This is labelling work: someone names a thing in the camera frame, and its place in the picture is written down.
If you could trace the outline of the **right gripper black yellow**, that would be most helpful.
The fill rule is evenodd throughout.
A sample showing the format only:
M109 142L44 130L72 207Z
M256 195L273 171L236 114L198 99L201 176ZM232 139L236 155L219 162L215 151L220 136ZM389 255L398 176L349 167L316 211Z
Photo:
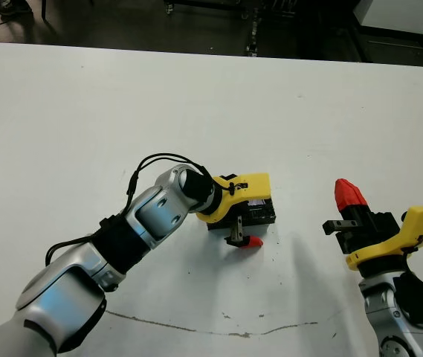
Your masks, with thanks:
M326 235L336 234L347 267L368 270L396 267L404 254L423 247L423 207L411 207L402 225L390 213L374 213L352 182L339 178L335 182L335 201L340 220L323 223Z

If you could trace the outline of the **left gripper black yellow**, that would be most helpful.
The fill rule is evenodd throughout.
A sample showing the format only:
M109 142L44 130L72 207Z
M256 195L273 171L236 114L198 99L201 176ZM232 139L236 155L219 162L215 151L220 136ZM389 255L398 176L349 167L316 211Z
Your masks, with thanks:
M271 185L267 173L215 176L213 199L196 216L208 230L225 229L225 242L236 248L260 248L263 241L245 227L271 224Z

